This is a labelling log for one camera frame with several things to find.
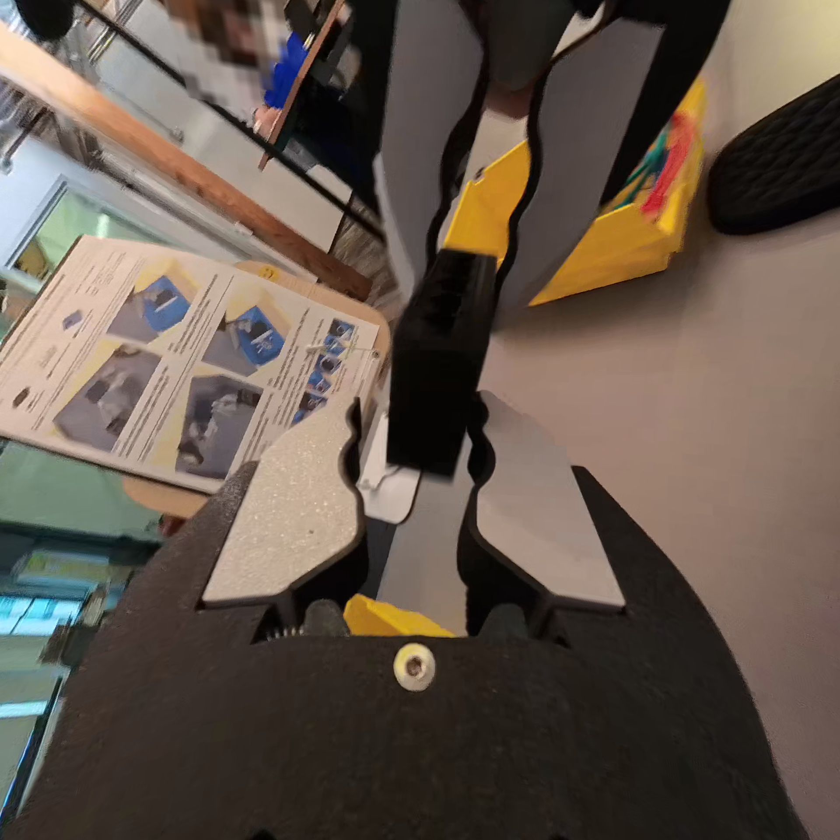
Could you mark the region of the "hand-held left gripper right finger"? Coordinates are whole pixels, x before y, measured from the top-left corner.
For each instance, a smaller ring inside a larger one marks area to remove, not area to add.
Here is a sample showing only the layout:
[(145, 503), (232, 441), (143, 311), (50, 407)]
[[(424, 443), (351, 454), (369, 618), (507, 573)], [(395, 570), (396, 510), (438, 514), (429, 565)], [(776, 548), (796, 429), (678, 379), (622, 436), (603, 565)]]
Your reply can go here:
[(457, 541), (465, 628), (498, 607), (548, 631), (560, 610), (620, 615), (626, 598), (564, 447), (489, 391), (467, 426), (472, 479)]

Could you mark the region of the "black mesh cushion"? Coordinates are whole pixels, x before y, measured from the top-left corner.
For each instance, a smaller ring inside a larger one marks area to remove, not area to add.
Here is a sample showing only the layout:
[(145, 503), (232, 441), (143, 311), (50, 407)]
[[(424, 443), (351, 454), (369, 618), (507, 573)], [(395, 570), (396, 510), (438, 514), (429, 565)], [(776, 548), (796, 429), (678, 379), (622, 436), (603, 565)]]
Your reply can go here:
[(839, 76), (732, 139), (707, 178), (707, 210), (722, 235), (768, 233), (838, 209)]

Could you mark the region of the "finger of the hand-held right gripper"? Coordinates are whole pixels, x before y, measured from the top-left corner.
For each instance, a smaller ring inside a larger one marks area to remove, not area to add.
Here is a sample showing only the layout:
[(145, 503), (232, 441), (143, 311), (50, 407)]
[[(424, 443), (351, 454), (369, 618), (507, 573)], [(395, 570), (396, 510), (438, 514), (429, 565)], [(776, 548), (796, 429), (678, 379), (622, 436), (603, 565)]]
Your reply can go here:
[(476, 137), (484, 6), (396, 4), (374, 185), (401, 309), (434, 261)]
[(553, 59), (528, 116), (530, 166), (508, 223), (504, 308), (526, 308), (579, 244), (602, 203), (660, 41), (615, 18)]

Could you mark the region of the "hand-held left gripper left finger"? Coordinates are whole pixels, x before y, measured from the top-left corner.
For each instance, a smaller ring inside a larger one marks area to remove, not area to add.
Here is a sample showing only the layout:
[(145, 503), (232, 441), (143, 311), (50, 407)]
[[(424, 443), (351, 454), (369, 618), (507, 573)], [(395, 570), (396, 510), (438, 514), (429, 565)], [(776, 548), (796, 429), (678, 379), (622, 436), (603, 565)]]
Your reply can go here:
[(205, 585), (206, 611), (267, 609), (277, 631), (344, 631), (368, 575), (359, 397), (338, 396), (260, 457)]

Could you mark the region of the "brown wooden rail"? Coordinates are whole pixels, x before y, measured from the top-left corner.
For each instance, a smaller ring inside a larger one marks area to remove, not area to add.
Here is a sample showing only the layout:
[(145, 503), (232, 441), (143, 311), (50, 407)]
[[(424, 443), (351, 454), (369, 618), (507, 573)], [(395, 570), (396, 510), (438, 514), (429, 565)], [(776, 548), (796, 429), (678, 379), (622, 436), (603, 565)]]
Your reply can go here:
[(265, 245), (312, 273), (326, 286), (358, 301), (371, 293), (371, 280), (283, 224), (172, 142), (131, 116), (98, 89), (30, 40), (1, 23), (1, 74), (52, 110), (118, 145), (186, 195), (242, 224)]

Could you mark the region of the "white sign stand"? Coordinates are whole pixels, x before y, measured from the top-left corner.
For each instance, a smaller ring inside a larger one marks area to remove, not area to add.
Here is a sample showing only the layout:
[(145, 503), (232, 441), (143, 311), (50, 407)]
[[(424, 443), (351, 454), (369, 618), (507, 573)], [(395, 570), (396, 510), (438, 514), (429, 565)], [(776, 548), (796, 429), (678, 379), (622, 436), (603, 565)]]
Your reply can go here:
[(368, 518), (400, 524), (409, 516), (421, 472), (392, 465), (386, 457), (389, 411), (376, 414), (360, 456), (360, 477), (356, 487)]

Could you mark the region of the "wooden board with instruction sheet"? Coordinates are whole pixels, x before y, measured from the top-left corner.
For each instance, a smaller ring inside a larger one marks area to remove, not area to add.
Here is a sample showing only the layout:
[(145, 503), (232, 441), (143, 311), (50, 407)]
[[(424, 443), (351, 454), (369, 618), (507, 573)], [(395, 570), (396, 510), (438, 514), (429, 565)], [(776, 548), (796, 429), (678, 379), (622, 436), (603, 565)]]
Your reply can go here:
[(365, 411), (391, 343), (377, 310), (280, 269), (82, 235), (3, 337), (2, 438), (189, 518), (336, 399)]

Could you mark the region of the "black-framed wooden table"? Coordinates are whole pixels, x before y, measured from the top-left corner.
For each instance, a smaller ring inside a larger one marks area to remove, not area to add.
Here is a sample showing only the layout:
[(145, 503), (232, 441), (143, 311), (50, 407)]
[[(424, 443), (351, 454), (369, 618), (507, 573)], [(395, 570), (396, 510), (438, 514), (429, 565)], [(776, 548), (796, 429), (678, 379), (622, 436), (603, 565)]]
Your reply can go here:
[[(94, 6), (91, 2), (76, 1), (72, 2), (72, 6), (80, 9), (80, 12), (88, 18), (100, 24), (104, 31), (105, 39), (115, 37), (127, 44), (136, 53), (142, 56), (146, 61), (150, 62), (152, 66), (158, 71), (164, 73), (170, 78), (179, 88), (189, 91), (190, 86), (184, 76), (167, 62), (159, 53), (148, 47), (142, 40), (138, 39), (135, 34), (121, 24), (121, 17), (119, 15), (113, 17), (102, 12), (101, 9)], [(319, 51), (322, 47), (322, 42), (330, 35), (331, 29), (334, 26), (333, 20), (338, 16), (342, 4), (335, 2), (330, 9), (329, 16), (323, 20), (320, 31), (316, 38), (310, 38), (310, 47), (304, 61), (298, 69), (298, 73), (289, 89), (284, 106), (281, 109), (271, 109), (271, 122), (269, 123), (269, 133), (264, 136), (251, 129), (245, 121), (236, 117), (233, 113), (226, 110), (215, 101), (209, 101), (199, 98), (198, 101), (206, 108), (214, 112), (219, 118), (232, 126), (249, 142), (254, 144), (257, 148), (264, 152), (266, 161), (275, 161), (290, 173), (294, 174), (299, 180), (303, 181), (306, 186), (310, 187), (314, 192), (328, 201), (333, 207), (341, 211), (344, 217), (347, 217), (360, 228), (362, 228), (369, 236), (378, 240), (380, 243), (385, 242), (384, 233), (380, 227), (373, 224), (373, 222), (366, 216), (357, 213), (352, 203), (341, 201), (340, 198), (328, 189), (324, 184), (315, 180), (302, 167), (294, 161), (287, 159), (279, 147), (279, 137), (286, 133), (287, 125), (290, 123), (291, 117), (296, 115), (299, 108), (297, 101), (299, 100), (301, 90), (308, 84), (308, 79), (312, 78), (315, 81), (320, 81), (319, 70), (325, 66), (325, 63), (319, 59)]]

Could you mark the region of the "black network switch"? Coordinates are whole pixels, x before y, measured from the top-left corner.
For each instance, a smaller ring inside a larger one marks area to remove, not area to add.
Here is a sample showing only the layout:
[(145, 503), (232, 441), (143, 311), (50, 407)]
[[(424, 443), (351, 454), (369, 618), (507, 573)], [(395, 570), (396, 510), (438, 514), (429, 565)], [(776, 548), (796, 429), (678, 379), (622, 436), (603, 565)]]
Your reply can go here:
[(386, 457), (451, 478), (497, 308), (497, 258), (441, 249), (416, 287), (392, 346)]

